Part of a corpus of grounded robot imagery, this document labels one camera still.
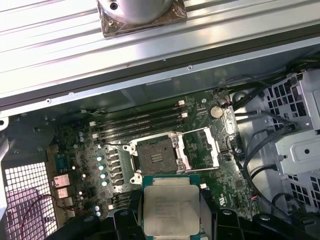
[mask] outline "green circuit board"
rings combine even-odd
[[[134,139],[169,131],[186,133],[183,135],[184,153],[194,173],[200,175],[202,186],[210,189],[218,205],[233,209],[240,216],[250,219],[249,205],[253,192],[241,173],[239,161],[244,157],[243,146],[233,108],[226,105],[228,99],[226,90],[219,95],[214,90],[207,90],[61,125],[57,130],[59,157],[55,161],[56,166],[62,167],[57,167],[57,173],[62,174],[70,171],[72,166],[77,166],[81,180],[75,186],[76,191],[94,188],[90,201],[101,206],[101,217],[104,218],[114,195],[141,188],[130,183],[135,172],[132,156],[122,145],[108,143],[126,144]],[[214,106],[221,106],[221,117],[212,117],[211,109]],[[187,116],[181,117],[182,113],[187,113]],[[206,170],[212,164],[212,146],[208,144],[206,134],[201,130],[203,128],[210,129],[219,146],[218,169]],[[150,144],[160,140],[152,138],[148,141]],[[103,172],[107,172],[109,184],[102,186],[104,180],[100,178],[102,171],[98,166],[108,165],[106,155],[115,150],[121,168],[121,180],[114,181],[110,173],[113,168],[106,167]],[[97,156],[105,157],[98,162]],[[85,179],[81,178],[83,173],[86,174]],[[83,201],[79,196],[74,196],[74,202],[80,208],[83,207]],[[256,203],[252,211],[252,215],[258,213]]]

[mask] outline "red cable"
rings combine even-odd
[[[74,211],[71,207],[63,207],[63,206],[59,206],[57,205],[57,200],[55,198],[55,196],[51,195],[51,194],[44,194],[44,195],[41,195],[37,200],[35,200],[31,205],[30,207],[28,208],[28,210],[25,212],[23,218],[22,218],[22,222],[21,222],[21,227],[20,227],[20,236],[21,236],[21,240],[24,240],[24,227],[25,227],[25,220],[26,220],[26,217],[28,215],[28,213],[31,211],[31,209],[33,208],[33,206],[39,202],[40,200],[42,199],[45,199],[47,197],[50,197],[54,200],[55,202],[55,205],[60,208],[60,209],[64,209],[64,210],[71,210],[71,211]]]

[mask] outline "mesh grille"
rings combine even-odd
[[[44,162],[5,170],[8,208],[4,214],[7,240],[19,240],[22,219],[40,195],[50,194],[50,185]],[[24,240],[43,240],[57,230],[54,205],[51,198],[38,201],[24,222]]]
[[[291,86],[287,80],[284,80],[269,87],[265,93],[268,108],[272,114],[285,119],[307,116],[299,86]],[[283,125],[277,120],[273,120],[273,123],[275,130],[278,130]]]

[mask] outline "wire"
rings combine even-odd
[[[248,184],[252,187],[252,189],[256,192],[256,194],[263,200],[267,205],[269,205],[272,209],[277,210],[279,213],[282,215],[288,217],[288,215],[282,211],[280,208],[277,206],[273,205],[256,187],[254,182],[251,179],[251,176],[249,174],[248,170],[248,164],[250,161],[253,159],[253,157],[269,142],[274,141],[278,139],[281,135],[286,134],[292,130],[291,126],[284,126],[283,128],[279,129],[278,131],[272,133],[271,135],[267,136],[264,140],[262,140],[257,146],[253,148],[251,153],[247,156],[246,161],[244,162],[243,165],[243,177],[246,179]]]
[[[251,175],[251,179],[254,179],[255,176],[257,176],[259,173],[261,173],[264,170],[268,170],[268,169],[272,169],[274,171],[277,171],[277,166],[275,164],[269,165],[269,166],[263,166],[261,168],[259,168],[258,170],[256,170],[252,175]]]
[[[32,210],[32,208],[34,207],[34,205],[39,202],[40,200],[42,199],[45,199],[45,198],[52,198],[55,202],[55,205],[60,208],[60,209],[63,209],[63,210],[71,210],[71,211],[74,211],[74,209],[72,207],[64,207],[64,206],[59,206],[57,204],[57,200],[55,198],[55,196],[51,195],[51,194],[44,194],[44,195],[41,195],[37,200],[35,200],[30,206],[29,208],[27,209],[27,211],[25,212],[25,214],[23,215],[23,218],[22,218],[22,222],[21,222],[21,226],[20,226],[20,240],[24,240],[24,227],[25,227],[25,220],[26,220],[26,217],[27,215],[29,214],[29,212]]]
[[[255,136],[258,134],[262,134],[264,132],[267,132],[267,129],[262,129],[262,130],[256,131],[254,134],[252,134],[252,136],[251,136],[250,140],[248,141],[248,144],[246,145],[245,150],[244,150],[244,153],[246,155],[248,155],[250,144],[254,140]]]
[[[216,95],[217,95],[219,98],[221,98],[222,100],[224,100],[224,101],[226,101],[226,102],[229,102],[228,99],[226,99],[225,97],[223,97],[223,96],[220,94],[221,89],[224,88],[228,83],[233,82],[233,81],[238,80],[238,79],[243,79],[243,78],[253,79],[253,80],[255,80],[256,82],[259,82],[259,83],[261,83],[262,85],[265,85],[266,87],[271,87],[270,84],[268,84],[268,83],[266,83],[266,82],[264,82],[264,81],[262,81],[262,80],[260,80],[260,79],[258,79],[258,78],[256,78],[256,77],[254,77],[254,76],[252,76],[252,75],[243,74],[243,75],[239,75],[239,76],[236,76],[236,77],[229,78],[229,79],[227,79],[226,81],[224,81],[224,83],[221,84],[221,85],[217,88],[217,90],[216,90]]]
[[[272,204],[273,204],[273,205],[276,205],[277,200],[278,200],[280,197],[282,197],[282,196],[291,198],[292,200],[294,200],[294,201],[298,204],[299,208],[300,208],[302,211],[304,211],[304,212],[306,211],[304,205],[303,205],[295,196],[292,196],[291,194],[285,193],[285,192],[280,192],[280,193],[278,193],[277,195],[275,195],[275,196],[273,197],[273,199],[272,199]]]
[[[243,116],[254,116],[254,115],[263,115],[263,114],[270,116],[274,120],[277,120],[278,122],[283,123],[284,125],[292,124],[292,122],[287,119],[284,119],[278,115],[275,115],[271,112],[263,111],[263,110],[261,112],[258,112],[258,111],[239,112],[239,113],[235,113],[234,115],[236,117],[243,117]]]

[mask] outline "motherboard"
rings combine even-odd
[[[145,176],[199,174],[214,201],[250,219],[258,212],[242,176],[244,158],[226,90],[207,90],[57,127],[53,186],[66,220],[89,212],[101,219],[125,208]]]

